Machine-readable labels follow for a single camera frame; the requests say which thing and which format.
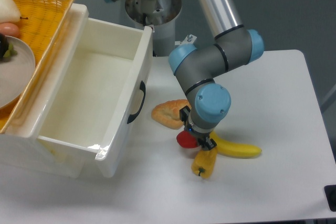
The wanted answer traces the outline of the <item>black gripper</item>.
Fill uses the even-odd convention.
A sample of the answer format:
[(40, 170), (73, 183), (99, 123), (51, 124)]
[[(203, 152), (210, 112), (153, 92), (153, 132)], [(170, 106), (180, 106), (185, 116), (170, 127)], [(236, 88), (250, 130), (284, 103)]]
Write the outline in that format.
[(210, 151), (214, 149), (217, 144), (216, 142), (210, 138), (210, 132), (200, 132), (196, 129), (194, 124), (190, 124), (189, 115), (190, 115), (190, 107), (188, 105), (184, 106), (179, 110), (180, 120), (183, 122), (184, 130), (188, 132), (191, 136), (196, 138), (198, 145), (204, 151)]

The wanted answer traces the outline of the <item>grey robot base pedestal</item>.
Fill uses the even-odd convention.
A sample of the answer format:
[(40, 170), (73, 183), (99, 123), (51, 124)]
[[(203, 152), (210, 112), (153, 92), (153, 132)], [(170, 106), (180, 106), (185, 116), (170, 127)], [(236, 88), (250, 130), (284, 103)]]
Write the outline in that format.
[(125, 11), (135, 28), (152, 28), (153, 52), (165, 57), (175, 48), (175, 21), (182, 0), (125, 0)]

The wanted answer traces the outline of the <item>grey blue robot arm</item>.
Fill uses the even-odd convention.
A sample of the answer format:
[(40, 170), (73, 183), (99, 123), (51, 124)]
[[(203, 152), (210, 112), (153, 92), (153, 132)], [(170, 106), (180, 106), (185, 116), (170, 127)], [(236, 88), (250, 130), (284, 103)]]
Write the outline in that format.
[(216, 146), (210, 133), (231, 104), (229, 92), (214, 79), (259, 59), (264, 42), (257, 31), (245, 28), (233, 0), (199, 2), (215, 40), (204, 49), (191, 43), (173, 45), (181, 0), (125, 0), (125, 11), (136, 27), (152, 28), (153, 53), (168, 56), (171, 70), (189, 101), (189, 106), (180, 111), (184, 129), (203, 150), (209, 151)]

